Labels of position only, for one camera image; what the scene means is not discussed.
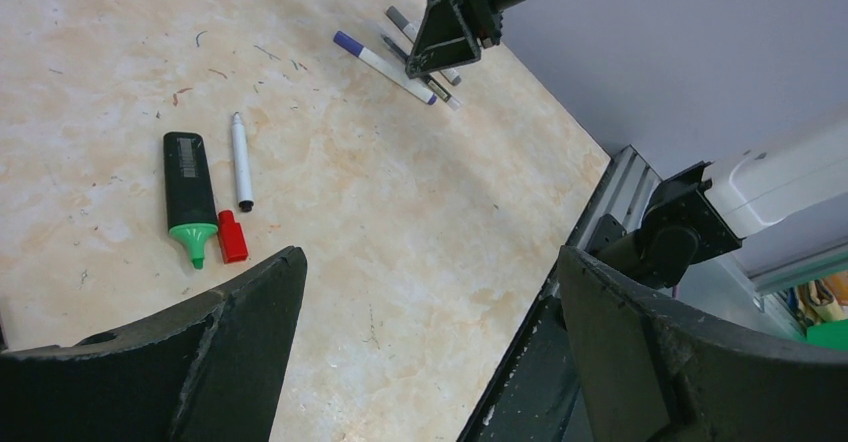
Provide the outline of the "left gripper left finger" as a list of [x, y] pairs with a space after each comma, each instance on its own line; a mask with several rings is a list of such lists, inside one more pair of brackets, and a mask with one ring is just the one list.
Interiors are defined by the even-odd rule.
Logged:
[[302, 306], [287, 247], [241, 275], [70, 347], [1, 356], [5, 441], [265, 441]]

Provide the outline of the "black thin pen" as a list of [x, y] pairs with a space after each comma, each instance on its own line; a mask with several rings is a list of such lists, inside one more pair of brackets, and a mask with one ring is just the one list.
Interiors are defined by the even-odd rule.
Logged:
[[[408, 62], [409, 54], [402, 47], [400, 47], [394, 39], [384, 33], [380, 35], [380, 38], [382, 39], [383, 43], [392, 51], [392, 53], [396, 55], [404, 64]], [[425, 74], [423, 76], [420, 76], [419, 80], [423, 82], [426, 86], [428, 86], [434, 92], [434, 94], [444, 103], [446, 103], [452, 110], [457, 111], [461, 108], [461, 101], [432, 75]]]

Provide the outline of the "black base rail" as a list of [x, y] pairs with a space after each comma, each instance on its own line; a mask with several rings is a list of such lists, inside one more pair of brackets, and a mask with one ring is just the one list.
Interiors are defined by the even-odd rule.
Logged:
[[[639, 226], [661, 179], [631, 146], [610, 162], [566, 243], [588, 247], [610, 214], [625, 230]], [[549, 272], [492, 378], [460, 432], [461, 441], [590, 441], [563, 321], [559, 286]]]

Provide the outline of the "black green highlighter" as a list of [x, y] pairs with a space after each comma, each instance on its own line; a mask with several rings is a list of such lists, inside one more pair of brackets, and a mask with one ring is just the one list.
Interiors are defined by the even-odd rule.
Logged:
[[185, 249], [192, 267], [201, 270], [218, 219], [200, 134], [172, 131], [163, 136], [163, 174], [168, 235]]

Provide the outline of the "red pen cap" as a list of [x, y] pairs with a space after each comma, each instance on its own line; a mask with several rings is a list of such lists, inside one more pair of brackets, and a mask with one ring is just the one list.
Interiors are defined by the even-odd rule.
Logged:
[[249, 250], [241, 224], [231, 210], [218, 213], [218, 243], [225, 264], [246, 261]]

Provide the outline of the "white pen with clip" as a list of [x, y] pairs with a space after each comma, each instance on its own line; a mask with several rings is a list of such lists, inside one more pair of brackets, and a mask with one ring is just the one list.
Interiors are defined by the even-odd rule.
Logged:
[[436, 94], [427, 86], [408, 78], [386, 59], [380, 57], [345, 32], [337, 31], [334, 34], [333, 42], [421, 102], [427, 105], [434, 105], [438, 100]]

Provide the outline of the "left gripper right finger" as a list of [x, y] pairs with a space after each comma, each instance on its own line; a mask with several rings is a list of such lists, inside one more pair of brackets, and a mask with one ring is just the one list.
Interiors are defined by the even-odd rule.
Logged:
[[847, 355], [725, 321], [562, 247], [564, 320], [598, 441], [843, 441]]

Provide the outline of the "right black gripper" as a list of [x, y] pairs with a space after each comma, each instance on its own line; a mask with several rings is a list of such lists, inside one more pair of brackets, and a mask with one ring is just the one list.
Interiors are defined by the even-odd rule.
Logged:
[[405, 72], [419, 77], [475, 63], [501, 37], [502, 16], [490, 0], [427, 0]]

